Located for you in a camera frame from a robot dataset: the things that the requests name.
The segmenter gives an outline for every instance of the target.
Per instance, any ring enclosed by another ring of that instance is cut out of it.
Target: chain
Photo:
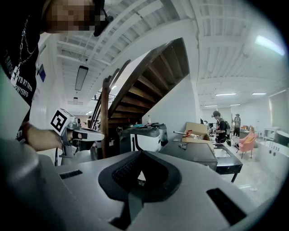
[[[28,52],[28,54],[31,56],[31,55],[34,53],[34,51],[35,51],[35,49],[37,48],[37,46],[34,48],[34,50],[33,50],[32,52],[30,52],[30,51],[29,51],[29,48],[28,48],[28,42],[27,42],[27,39],[26,39],[26,33],[24,34],[24,38],[25,38],[25,42],[26,42],[27,52]]]
[[[28,49],[28,43],[27,43],[27,39],[26,39],[26,26],[27,26],[27,22],[28,22],[28,18],[26,19],[26,23],[24,25],[24,29],[22,31],[22,38],[21,38],[21,44],[20,44],[20,55],[19,55],[19,64],[18,64],[18,69],[20,68],[20,65],[22,65],[23,63],[25,63],[28,59],[30,59],[30,57],[33,55],[33,53],[35,52],[36,48],[38,45],[36,45],[36,47],[34,48],[34,50],[32,52],[29,51]],[[30,55],[27,59],[25,59],[24,61],[22,61],[22,48],[23,48],[23,38],[25,38],[25,42],[26,42],[26,47],[27,47],[27,52]]]

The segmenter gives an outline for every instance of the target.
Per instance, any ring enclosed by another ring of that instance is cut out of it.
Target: gray machine
[[[0,145],[9,186],[9,194],[2,192],[3,209],[11,208],[21,225],[34,214],[48,230],[218,231],[254,210],[250,199],[215,171],[169,155],[135,151],[55,168],[28,145],[1,140]],[[15,206],[21,203],[25,213],[18,216]]]
[[[118,135],[120,136],[120,154],[139,150],[153,152],[161,150],[161,138],[158,128],[128,128],[120,131]]]
[[[214,171],[218,165],[218,160],[207,143],[170,141],[160,152],[208,166]]]
[[[159,123],[153,123],[151,126],[159,129],[160,138],[161,138],[161,145],[165,146],[168,143],[168,134],[167,134],[166,125],[165,124],[159,124]]]

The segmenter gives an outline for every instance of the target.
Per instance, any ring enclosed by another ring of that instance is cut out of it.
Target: bottle
[[[148,125],[151,125],[152,121],[150,120],[150,116],[148,115]]]

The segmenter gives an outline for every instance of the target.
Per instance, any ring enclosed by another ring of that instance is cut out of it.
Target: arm
[[[36,152],[44,151],[52,148],[62,149],[60,136],[53,130],[40,130],[29,123],[23,124],[24,136],[28,144],[35,149]],[[68,132],[68,139],[72,139],[72,132]]]

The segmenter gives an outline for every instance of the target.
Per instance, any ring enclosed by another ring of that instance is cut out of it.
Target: necklace
[[[15,87],[17,80],[19,78],[19,70],[20,70],[20,65],[22,65],[23,63],[25,63],[27,60],[30,59],[30,57],[33,55],[33,53],[35,52],[36,48],[38,47],[38,44],[36,45],[36,47],[34,48],[34,50],[32,52],[29,51],[28,48],[28,43],[27,43],[27,39],[26,39],[26,26],[27,26],[27,22],[28,22],[28,18],[30,17],[30,15],[27,17],[26,22],[24,24],[24,29],[22,31],[22,37],[21,37],[21,44],[20,44],[20,54],[19,54],[19,63],[18,66],[15,66],[14,71],[11,75],[11,79],[10,82],[11,84]],[[26,43],[26,48],[27,48],[27,52],[29,54],[28,58],[25,59],[24,61],[22,61],[22,48],[23,48],[23,38],[25,38],[25,43]]]

